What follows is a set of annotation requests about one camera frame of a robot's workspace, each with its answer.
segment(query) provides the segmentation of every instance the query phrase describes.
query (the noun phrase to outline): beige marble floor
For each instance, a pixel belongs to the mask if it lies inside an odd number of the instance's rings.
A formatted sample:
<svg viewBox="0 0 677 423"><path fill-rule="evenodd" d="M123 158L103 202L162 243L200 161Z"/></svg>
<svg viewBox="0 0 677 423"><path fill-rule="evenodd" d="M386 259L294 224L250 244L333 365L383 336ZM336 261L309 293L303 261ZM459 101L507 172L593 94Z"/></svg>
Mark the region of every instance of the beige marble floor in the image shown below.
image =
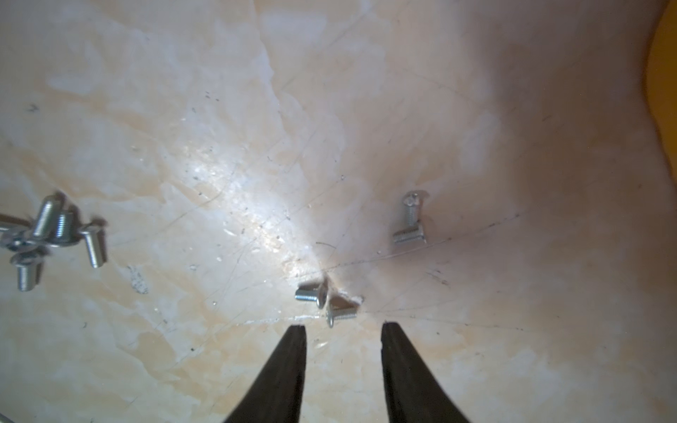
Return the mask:
<svg viewBox="0 0 677 423"><path fill-rule="evenodd" d="M220 422L304 324L301 420L385 421L394 320L473 422L677 420L663 6L3 1L0 213L64 192L109 261L20 293L2 253L0 412ZM323 273L364 298L331 330L292 297Z"/></svg>

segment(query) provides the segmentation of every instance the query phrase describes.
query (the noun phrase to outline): screw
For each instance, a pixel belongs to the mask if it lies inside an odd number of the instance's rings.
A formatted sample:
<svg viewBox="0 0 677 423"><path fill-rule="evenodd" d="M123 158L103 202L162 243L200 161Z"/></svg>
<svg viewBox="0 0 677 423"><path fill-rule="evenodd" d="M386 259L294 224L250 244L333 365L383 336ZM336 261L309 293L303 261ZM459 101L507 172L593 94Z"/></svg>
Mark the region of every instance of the screw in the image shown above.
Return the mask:
<svg viewBox="0 0 677 423"><path fill-rule="evenodd" d="M393 242L396 244L416 240L423 240L423 242L426 242L423 225L421 225L420 222L417 223L416 226L408 227L407 229L397 231L393 234Z"/></svg>
<svg viewBox="0 0 677 423"><path fill-rule="evenodd" d="M77 244L80 240L73 236L73 223L75 213L71 210L61 210L56 222L54 238L49 241L53 247L69 247Z"/></svg>
<svg viewBox="0 0 677 423"><path fill-rule="evenodd" d="M0 235L0 247L14 252L26 252L35 249L35 243L28 239L30 229L15 226Z"/></svg>
<svg viewBox="0 0 677 423"><path fill-rule="evenodd" d="M407 222L407 226L416 226L416 222L418 222L418 209L420 208L421 202L418 199L418 194L415 192L412 192L411 194L408 194L404 200L404 205L406 207L406 217L405 220Z"/></svg>
<svg viewBox="0 0 677 423"><path fill-rule="evenodd" d="M297 289L294 297L299 301L315 301L315 304L318 305L318 309L321 309L327 302L327 291L327 283L322 282L322 284L314 290L303 288Z"/></svg>
<svg viewBox="0 0 677 423"><path fill-rule="evenodd" d="M334 327L334 320L354 319L357 317L357 307L348 307L346 309L333 309L331 305L327 307L327 324L330 328Z"/></svg>
<svg viewBox="0 0 677 423"><path fill-rule="evenodd" d="M85 239L89 262L94 269L104 265L104 256L101 252L101 244L99 243L99 231L101 229L101 226L96 223L90 223L78 229L78 233Z"/></svg>
<svg viewBox="0 0 677 423"><path fill-rule="evenodd" d="M31 237L34 240L44 240L54 229L57 216L61 210L62 201L59 196L47 196L43 200L38 217L35 219Z"/></svg>
<svg viewBox="0 0 677 423"><path fill-rule="evenodd" d="M38 280L38 266L43 262L38 250L18 252L9 262L18 269L18 287L21 292L28 292L35 288Z"/></svg>

